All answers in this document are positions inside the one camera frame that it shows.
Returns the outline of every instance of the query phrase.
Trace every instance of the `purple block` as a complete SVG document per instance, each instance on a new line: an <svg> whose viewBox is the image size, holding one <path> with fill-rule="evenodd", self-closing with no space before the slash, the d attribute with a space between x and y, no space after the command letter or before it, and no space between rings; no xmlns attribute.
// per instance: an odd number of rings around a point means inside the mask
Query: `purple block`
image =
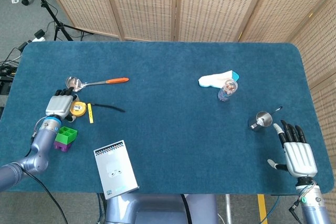
<svg viewBox="0 0 336 224"><path fill-rule="evenodd" d="M60 149L63 152L67 152L70 149L71 144L72 143L70 143L70 144L63 144L63 143L54 141L54 148L55 149Z"/></svg>

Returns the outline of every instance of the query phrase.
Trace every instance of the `blue felt surface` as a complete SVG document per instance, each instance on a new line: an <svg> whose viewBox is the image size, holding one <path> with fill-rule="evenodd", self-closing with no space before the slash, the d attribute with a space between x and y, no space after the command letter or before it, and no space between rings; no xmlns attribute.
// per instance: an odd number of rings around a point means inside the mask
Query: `blue felt surface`
<svg viewBox="0 0 336 224"><path fill-rule="evenodd" d="M236 71L229 102L198 79ZM3 118L0 163L21 158L35 122L68 76L82 81L129 77L123 84L86 87L86 102L113 104L126 113L93 107L67 126L78 130L68 153L51 150L41 180L51 191L102 191L93 150L125 140L139 193L294 194L296 180L274 170L285 162L272 128L255 133L247 119L283 109L274 121L299 124L311 144L323 192L332 170L308 90L299 51L291 44L182 42L39 42L24 50ZM40 190L25 179L12 190Z"/></svg>

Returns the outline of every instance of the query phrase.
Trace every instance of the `chair wheel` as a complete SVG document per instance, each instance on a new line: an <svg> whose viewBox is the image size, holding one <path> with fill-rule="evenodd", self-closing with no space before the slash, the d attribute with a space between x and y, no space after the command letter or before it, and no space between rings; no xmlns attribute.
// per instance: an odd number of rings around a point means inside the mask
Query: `chair wheel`
<svg viewBox="0 0 336 224"><path fill-rule="evenodd" d="M28 1L28 0L22 0L21 3L22 3L23 5L29 5L29 1Z"/></svg>

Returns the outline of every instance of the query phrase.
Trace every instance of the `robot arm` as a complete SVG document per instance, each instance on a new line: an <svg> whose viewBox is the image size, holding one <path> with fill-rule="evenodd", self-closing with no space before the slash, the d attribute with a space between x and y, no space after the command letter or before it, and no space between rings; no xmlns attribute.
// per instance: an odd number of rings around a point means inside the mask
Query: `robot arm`
<svg viewBox="0 0 336 224"><path fill-rule="evenodd" d="M298 200L289 208L295 219L301 223L295 209L301 203L307 224L331 224L327 208L318 184L313 180L317 174L317 167L313 152L306 141L303 130L299 126L293 127L281 120L284 130L274 124L287 164L277 164L269 159L267 162L274 169L285 170L297 178L296 190Z"/></svg>
<svg viewBox="0 0 336 224"><path fill-rule="evenodd" d="M72 88L57 90L55 95L51 97L46 109L47 117L31 145L31 150L35 154L0 167L0 191L18 184L26 176L22 168L31 174L39 174L47 169L49 151L62 125L61 121L64 119L73 121L69 111L71 103L77 95L72 96L71 92Z"/></svg>

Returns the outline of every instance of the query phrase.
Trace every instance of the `green block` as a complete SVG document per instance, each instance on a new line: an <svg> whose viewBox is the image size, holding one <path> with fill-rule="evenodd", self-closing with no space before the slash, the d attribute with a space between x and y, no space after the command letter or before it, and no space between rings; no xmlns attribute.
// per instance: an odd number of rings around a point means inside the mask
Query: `green block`
<svg viewBox="0 0 336 224"><path fill-rule="evenodd" d="M63 144L70 144L76 139L77 131L63 126L59 129L55 141Z"/></svg>

